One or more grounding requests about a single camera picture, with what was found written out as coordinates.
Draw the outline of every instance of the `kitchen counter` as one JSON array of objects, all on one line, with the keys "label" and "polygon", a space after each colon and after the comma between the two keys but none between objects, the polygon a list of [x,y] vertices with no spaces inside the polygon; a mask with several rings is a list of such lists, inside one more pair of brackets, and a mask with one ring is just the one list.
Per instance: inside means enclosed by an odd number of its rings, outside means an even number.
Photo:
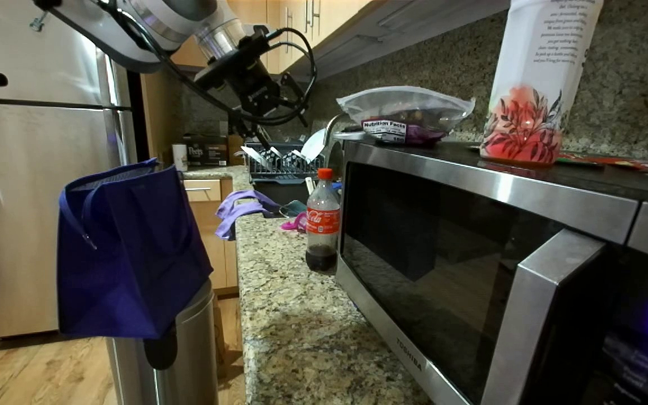
[{"label": "kitchen counter", "polygon": [[[211,176],[250,187],[246,167],[187,174]],[[334,277],[307,267],[307,236],[284,221],[236,221],[247,403],[429,403]]]}]

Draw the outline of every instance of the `soda bottle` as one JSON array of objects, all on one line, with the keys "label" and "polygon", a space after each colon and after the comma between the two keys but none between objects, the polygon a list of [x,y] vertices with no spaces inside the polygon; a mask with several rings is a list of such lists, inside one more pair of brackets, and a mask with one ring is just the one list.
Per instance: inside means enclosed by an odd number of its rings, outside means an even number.
[{"label": "soda bottle", "polygon": [[307,200],[307,266],[334,271],[337,262],[340,194],[330,190],[334,169],[318,169],[318,187]]}]

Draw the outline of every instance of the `tile backsplash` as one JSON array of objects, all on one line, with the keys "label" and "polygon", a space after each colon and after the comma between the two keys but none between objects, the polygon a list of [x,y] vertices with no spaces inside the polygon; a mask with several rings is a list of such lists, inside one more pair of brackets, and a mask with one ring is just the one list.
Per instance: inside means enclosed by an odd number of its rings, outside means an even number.
[{"label": "tile backsplash", "polygon": [[[464,98],[474,96],[474,114],[452,137],[480,142],[503,25],[507,12],[329,77],[318,84],[309,116],[327,122],[340,112],[337,96],[375,85],[409,84]],[[213,107],[200,114],[203,101],[195,96],[184,94],[184,98],[190,98],[184,101],[190,128],[223,119],[211,112]],[[300,132],[296,123],[272,128],[275,137]],[[565,148],[648,159],[648,2],[606,0],[565,125]]]}]

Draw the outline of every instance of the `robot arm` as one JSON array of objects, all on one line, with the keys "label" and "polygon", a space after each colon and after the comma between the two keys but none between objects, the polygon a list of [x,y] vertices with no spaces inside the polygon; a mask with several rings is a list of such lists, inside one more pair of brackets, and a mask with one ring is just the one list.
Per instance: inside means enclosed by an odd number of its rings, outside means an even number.
[{"label": "robot arm", "polygon": [[[195,35],[209,51],[211,65],[203,69],[193,84],[176,68],[174,69],[187,85],[192,85],[215,107],[223,107],[235,119],[250,122],[254,134],[259,134],[256,125],[278,125],[293,116],[302,119],[307,110],[316,74],[310,77],[309,88],[300,91],[287,74],[284,74],[282,84],[276,84],[259,61],[260,55],[272,50],[271,40],[275,40],[282,31],[294,30],[276,30],[275,34],[254,31],[251,35],[246,35],[246,30],[231,14],[227,0],[33,2],[87,35],[119,65],[136,73],[152,73],[160,65],[174,68],[169,55],[174,55],[190,35]],[[236,92],[240,107],[229,107],[206,92],[220,84],[227,84]]]}]

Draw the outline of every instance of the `microwave handle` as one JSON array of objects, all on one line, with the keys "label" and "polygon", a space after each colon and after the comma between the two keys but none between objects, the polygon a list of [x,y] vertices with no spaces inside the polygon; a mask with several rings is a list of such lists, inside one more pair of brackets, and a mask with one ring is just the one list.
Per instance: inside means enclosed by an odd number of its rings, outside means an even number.
[{"label": "microwave handle", "polygon": [[515,273],[481,403],[520,403],[556,289],[595,262],[606,244],[561,230]]}]

